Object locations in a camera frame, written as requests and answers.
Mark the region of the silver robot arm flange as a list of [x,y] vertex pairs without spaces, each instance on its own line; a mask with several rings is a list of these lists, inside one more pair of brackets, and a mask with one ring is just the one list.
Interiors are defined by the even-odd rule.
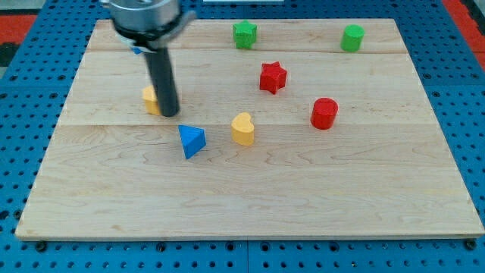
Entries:
[[179,0],[101,0],[120,40],[132,49],[157,52],[167,48],[196,19]]

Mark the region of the blue block behind arm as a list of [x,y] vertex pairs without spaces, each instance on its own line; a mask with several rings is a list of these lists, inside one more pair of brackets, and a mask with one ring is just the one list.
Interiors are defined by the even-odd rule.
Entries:
[[131,50],[135,55],[139,55],[142,53],[142,50],[137,47],[132,47]]

